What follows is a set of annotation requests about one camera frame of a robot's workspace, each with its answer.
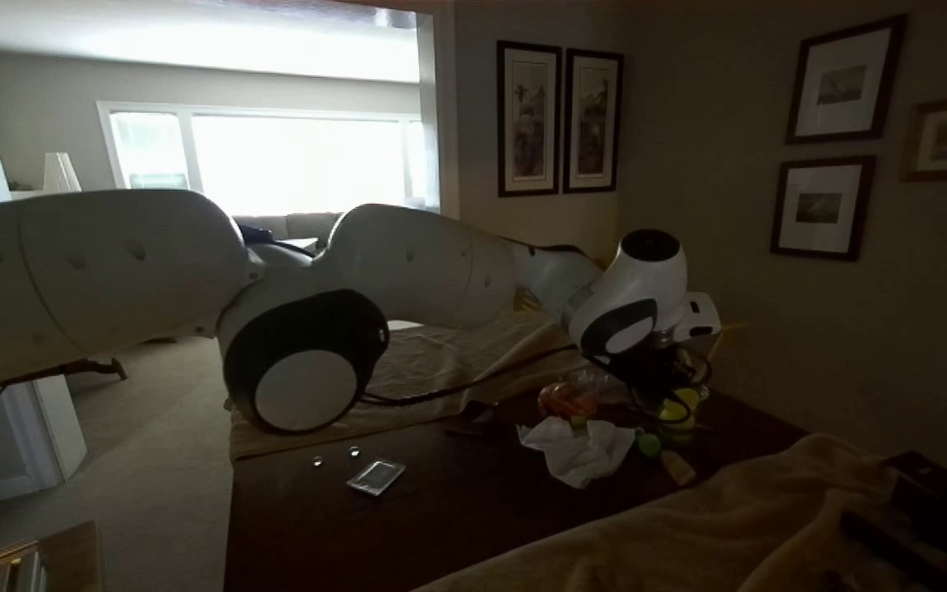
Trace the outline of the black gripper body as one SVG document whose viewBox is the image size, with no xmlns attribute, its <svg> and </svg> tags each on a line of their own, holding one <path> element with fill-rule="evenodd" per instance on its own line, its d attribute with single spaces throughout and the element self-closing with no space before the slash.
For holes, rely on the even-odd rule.
<svg viewBox="0 0 947 592">
<path fill-rule="evenodd" d="M 705 363 L 677 342 L 644 342 L 618 355 L 618 377 L 647 406 L 673 400 L 705 381 Z"/>
</svg>

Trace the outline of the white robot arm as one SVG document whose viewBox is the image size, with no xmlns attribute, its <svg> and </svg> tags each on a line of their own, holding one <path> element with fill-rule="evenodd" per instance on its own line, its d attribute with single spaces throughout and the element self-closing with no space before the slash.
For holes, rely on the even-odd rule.
<svg viewBox="0 0 947 592">
<path fill-rule="evenodd" d="M 669 229 L 631 229 L 608 262 L 461 222 L 362 205 L 324 246 L 248 241 L 192 190 L 81 190 L 0 205 L 0 385 L 58 375 L 154 335 L 219 342 L 231 400 L 261 428 L 345 417 L 395 319 L 479 327 L 516 299 L 560 319 L 576 352 L 660 400 L 677 349 L 720 313 L 686 286 Z"/>
</svg>

